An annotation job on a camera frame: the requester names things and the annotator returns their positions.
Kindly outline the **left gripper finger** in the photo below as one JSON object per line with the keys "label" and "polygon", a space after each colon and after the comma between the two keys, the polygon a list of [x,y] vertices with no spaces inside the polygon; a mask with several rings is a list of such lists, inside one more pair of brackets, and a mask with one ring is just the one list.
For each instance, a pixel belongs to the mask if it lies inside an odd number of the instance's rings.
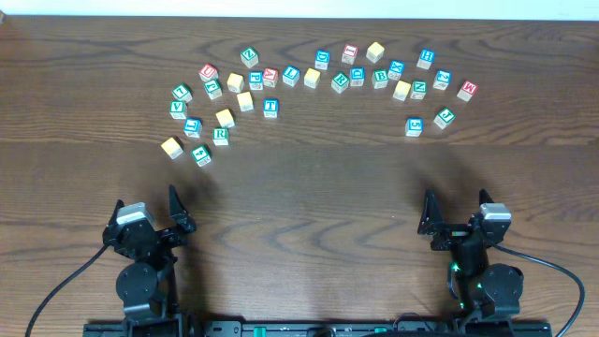
{"label": "left gripper finger", "polygon": [[118,199],[114,208],[114,211],[109,219],[109,225],[117,224],[118,211],[124,206],[124,202],[121,199]]}
{"label": "left gripper finger", "polygon": [[170,219],[176,223],[186,223],[188,220],[188,211],[181,203],[177,190],[172,184],[168,188],[168,201]]}

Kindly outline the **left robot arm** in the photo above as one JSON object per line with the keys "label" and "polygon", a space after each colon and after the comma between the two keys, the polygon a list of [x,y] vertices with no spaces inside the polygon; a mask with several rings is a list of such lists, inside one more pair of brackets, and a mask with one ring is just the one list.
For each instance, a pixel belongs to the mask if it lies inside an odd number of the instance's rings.
{"label": "left robot arm", "polygon": [[143,202],[126,206],[117,201],[102,240],[114,252],[132,260],[116,280],[116,292],[124,315],[138,324],[179,313],[172,250],[187,244],[186,236],[197,230],[174,186],[168,190],[172,227],[154,228],[154,218]]}

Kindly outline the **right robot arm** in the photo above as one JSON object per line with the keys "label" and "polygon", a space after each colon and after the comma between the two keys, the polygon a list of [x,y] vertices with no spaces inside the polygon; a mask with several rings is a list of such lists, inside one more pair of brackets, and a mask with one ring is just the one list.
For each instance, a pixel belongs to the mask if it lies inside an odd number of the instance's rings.
{"label": "right robot arm", "polygon": [[471,321],[504,320],[520,311],[523,274],[516,267],[491,264],[488,249],[500,243],[511,225],[512,214],[482,189],[478,211],[463,224],[449,224],[432,190],[424,197],[417,233],[431,237],[431,250],[448,251],[451,263],[448,286],[463,305],[462,325]]}

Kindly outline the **green B block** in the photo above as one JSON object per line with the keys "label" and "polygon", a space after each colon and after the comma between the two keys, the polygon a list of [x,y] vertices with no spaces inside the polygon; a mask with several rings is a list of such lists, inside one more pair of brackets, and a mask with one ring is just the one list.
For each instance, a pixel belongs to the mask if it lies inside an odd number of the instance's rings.
{"label": "green B block", "polygon": [[388,84],[388,75],[384,69],[375,69],[373,72],[372,83],[374,89],[385,88]]}

